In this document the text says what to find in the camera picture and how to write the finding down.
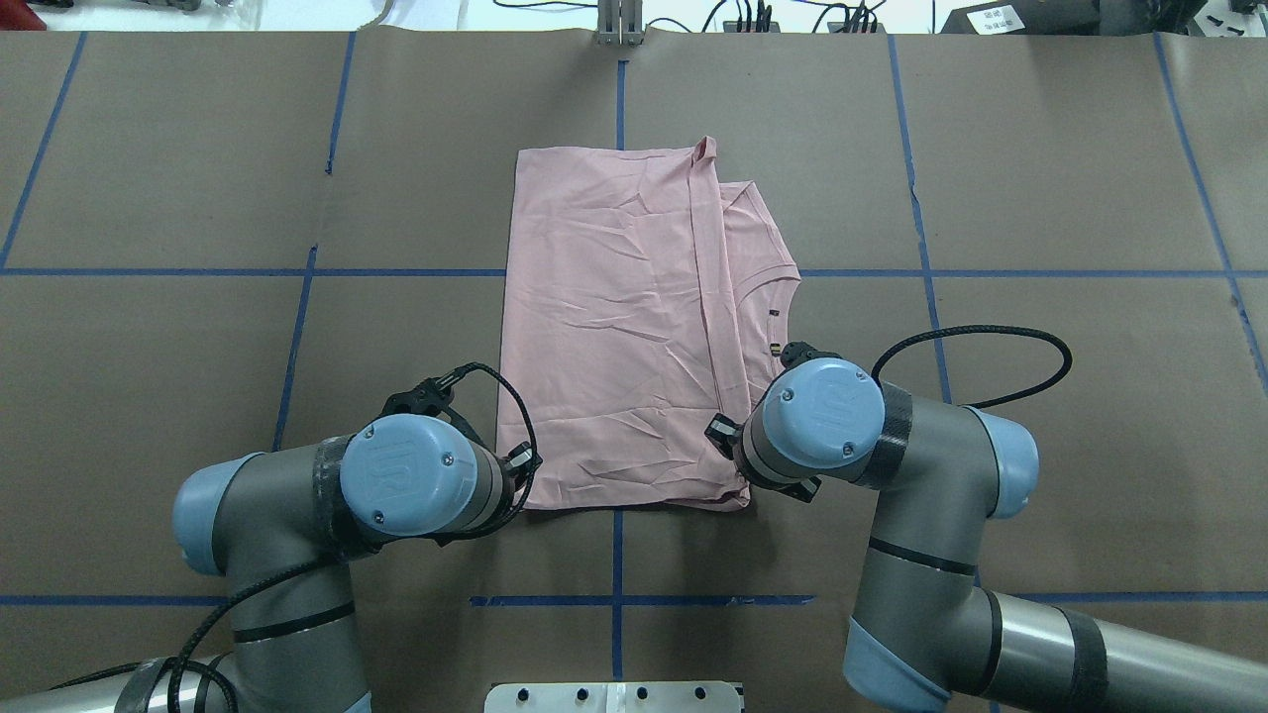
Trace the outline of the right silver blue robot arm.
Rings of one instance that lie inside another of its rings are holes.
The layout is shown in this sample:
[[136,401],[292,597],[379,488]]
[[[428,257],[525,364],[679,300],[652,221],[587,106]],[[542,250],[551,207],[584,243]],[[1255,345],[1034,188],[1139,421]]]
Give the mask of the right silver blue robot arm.
[[1023,510],[1040,473],[1022,425],[915,397],[805,343],[713,447],[753,486],[810,501],[824,480],[876,492],[843,676],[893,712],[956,694],[1028,712],[1263,712],[1264,664],[978,585],[987,521]]

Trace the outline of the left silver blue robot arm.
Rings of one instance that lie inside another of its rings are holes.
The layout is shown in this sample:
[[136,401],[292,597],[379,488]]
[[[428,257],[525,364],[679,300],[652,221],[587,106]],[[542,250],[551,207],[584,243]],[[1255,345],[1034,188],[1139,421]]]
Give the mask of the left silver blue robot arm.
[[358,433],[204,466],[172,535],[218,604],[167,658],[8,699],[5,712],[369,712],[353,562],[403,539],[500,532],[541,466],[522,396],[468,362],[391,396]]

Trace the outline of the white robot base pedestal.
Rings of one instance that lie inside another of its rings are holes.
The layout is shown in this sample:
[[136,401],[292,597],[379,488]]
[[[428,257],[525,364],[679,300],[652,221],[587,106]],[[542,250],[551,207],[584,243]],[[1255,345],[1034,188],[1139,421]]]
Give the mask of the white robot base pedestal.
[[484,712],[744,712],[742,684],[721,680],[497,684]]

